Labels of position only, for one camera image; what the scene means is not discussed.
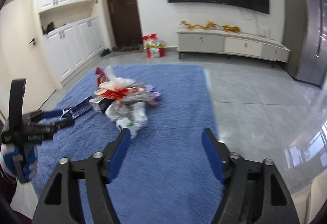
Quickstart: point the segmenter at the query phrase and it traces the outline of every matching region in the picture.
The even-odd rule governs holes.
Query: door handle
[[[33,45],[36,45],[35,38],[33,38],[28,44],[33,43]]]

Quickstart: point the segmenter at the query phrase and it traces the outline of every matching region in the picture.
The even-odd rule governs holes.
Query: tv stand
[[[220,53],[287,62],[290,50],[274,40],[223,30],[178,29],[179,59],[186,52]]]

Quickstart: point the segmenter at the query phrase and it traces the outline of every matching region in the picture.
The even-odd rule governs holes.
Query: hand
[[[14,165],[14,161],[12,160],[13,156],[19,154],[19,148],[14,144],[2,144],[0,150],[0,165],[2,170],[6,174],[7,180],[15,183],[17,180],[17,172]],[[23,174],[25,180],[30,181],[35,175],[37,171],[38,164],[38,149],[36,145],[33,145],[31,152],[28,154],[27,164],[24,166]]]

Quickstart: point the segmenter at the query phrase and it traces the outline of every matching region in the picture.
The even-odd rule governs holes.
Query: tile floor
[[[184,54],[147,59],[144,53],[99,58],[56,91],[42,106],[50,110],[95,66],[194,64],[210,76],[219,138],[244,158],[271,158],[291,193],[299,191],[327,166],[327,91],[294,81],[279,65],[245,57]]]

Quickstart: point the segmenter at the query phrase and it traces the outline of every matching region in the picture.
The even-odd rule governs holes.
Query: brown door
[[[117,46],[142,43],[136,0],[108,0],[108,7]]]

